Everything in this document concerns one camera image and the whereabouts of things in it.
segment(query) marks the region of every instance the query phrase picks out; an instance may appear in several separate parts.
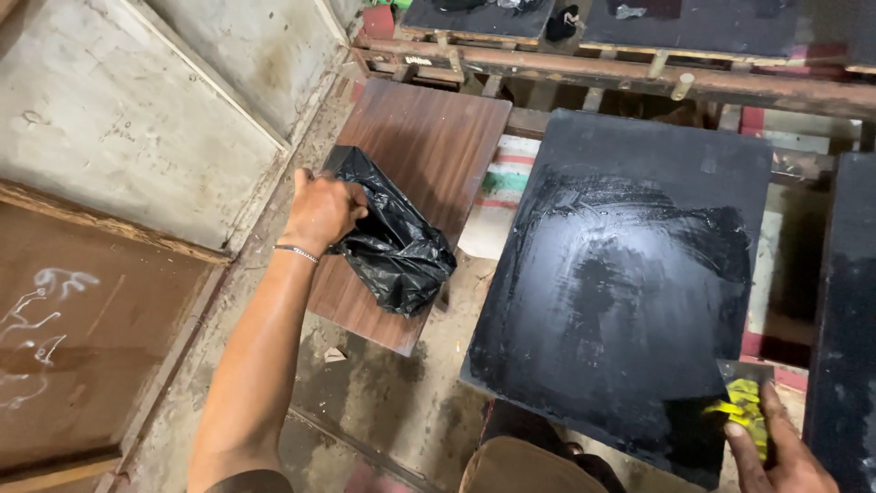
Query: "green stripe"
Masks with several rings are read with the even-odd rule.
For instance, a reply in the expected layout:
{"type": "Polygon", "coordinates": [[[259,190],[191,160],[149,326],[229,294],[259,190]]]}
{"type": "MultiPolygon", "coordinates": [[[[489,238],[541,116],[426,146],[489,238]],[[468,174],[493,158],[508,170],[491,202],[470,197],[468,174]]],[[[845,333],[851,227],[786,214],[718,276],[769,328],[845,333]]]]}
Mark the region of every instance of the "green stripe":
{"type": "Polygon", "coordinates": [[[515,190],[522,192],[526,188],[526,181],[529,180],[529,175],[520,173],[493,173],[487,171],[484,177],[484,185],[482,187],[488,191],[492,190],[515,190]]]}

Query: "concrete floor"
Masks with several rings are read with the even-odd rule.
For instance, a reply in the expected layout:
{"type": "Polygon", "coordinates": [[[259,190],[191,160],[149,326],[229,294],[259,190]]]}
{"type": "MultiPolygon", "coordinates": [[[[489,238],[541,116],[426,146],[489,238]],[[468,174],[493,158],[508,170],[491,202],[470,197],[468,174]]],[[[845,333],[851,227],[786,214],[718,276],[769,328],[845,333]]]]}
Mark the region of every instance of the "concrete floor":
{"type": "MultiPolygon", "coordinates": [[[[174,379],[139,448],[123,493],[181,492],[210,379],[282,230],[297,167],[318,168],[352,105],[335,88],[230,270],[197,341],[174,379]]],[[[293,401],[280,441],[283,466],[296,491],[456,491],[475,450],[487,396],[457,380],[496,262],[459,254],[450,280],[450,308],[432,311],[411,358],[404,358],[308,314],[293,401]],[[338,347],[346,361],[326,364],[338,347]]],[[[781,389],[799,425],[802,396],[781,389]]],[[[631,493],[700,490],[602,444],[575,436],[603,456],[631,493]]],[[[726,462],[720,491],[738,491],[726,462]]]]}

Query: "black plastic bag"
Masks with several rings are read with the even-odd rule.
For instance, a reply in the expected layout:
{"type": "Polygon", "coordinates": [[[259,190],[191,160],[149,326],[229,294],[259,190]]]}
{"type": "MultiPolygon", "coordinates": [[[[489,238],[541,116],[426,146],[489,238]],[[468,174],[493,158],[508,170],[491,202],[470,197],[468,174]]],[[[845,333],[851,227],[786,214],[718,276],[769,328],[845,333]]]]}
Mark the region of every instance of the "black plastic bag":
{"type": "Polygon", "coordinates": [[[362,149],[335,146],[323,169],[338,180],[361,184],[368,197],[368,217],[359,219],[328,253],[347,259],[380,308],[405,317],[417,315],[456,269],[447,238],[362,149]]]}

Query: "black board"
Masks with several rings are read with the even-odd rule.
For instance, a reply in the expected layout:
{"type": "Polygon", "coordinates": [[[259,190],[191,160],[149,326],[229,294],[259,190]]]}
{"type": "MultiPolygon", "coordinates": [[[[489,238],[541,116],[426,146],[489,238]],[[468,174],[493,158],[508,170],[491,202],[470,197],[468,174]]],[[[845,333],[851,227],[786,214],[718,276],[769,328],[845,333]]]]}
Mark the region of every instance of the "black board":
{"type": "Polygon", "coordinates": [[[834,183],[803,438],[840,491],[875,491],[876,154],[844,154],[834,183]]]}
{"type": "Polygon", "coordinates": [[[593,0],[581,41],[786,58],[796,23],[796,0],[593,0]],[[623,5],[644,14],[618,18],[623,5]]]}
{"type": "Polygon", "coordinates": [[[716,488],[722,423],[703,407],[724,394],[715,359],[739,356],[772,156],[554,111],[461,378],[716,488]]]}
{"type": "Polygon", "coordinates": [[[523,9],[505,9],[497,4],[483,4],[465,10],[443,11],[442,0],[413,0],[401,25],[423,30],[442,29],[537,40],[554,9],[554,3],[555,0],[532,0],[523,9]]]}
{"type": "Polygon", "coordinates": [[[849,39],[847,65],[876,72],[876,0],[859,0],[858,25],[849,39]]]}

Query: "silver bracelet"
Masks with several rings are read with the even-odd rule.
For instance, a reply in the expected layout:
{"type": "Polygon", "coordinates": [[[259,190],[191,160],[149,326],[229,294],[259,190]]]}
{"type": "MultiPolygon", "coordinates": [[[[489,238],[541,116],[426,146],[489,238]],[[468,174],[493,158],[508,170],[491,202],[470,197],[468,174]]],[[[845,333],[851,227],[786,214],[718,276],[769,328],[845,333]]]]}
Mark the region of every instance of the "silver bracelet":
{"type": "Polygon", "coordinates": [[[278,250],[278,249],[279,249],[279,250],[289,250],[290,252],[295,252],[295,253],[297,253],[297,254],[299,254],[299,255],[304,255],[305,257],[307,257],[308,260],[312,261],[314,264],[316,264],[316,265],[319,265],[319,264],[320,264],[320,260],[319,260],[319,259],[317,259],[317,258],[314,257],[313,255],[311,255],[311,254],[305,252],[304,250],[301,250],[301,249],[298,248],[297,246],[292,246],[292,245],[274,245],[274,250],[278,250]]]}

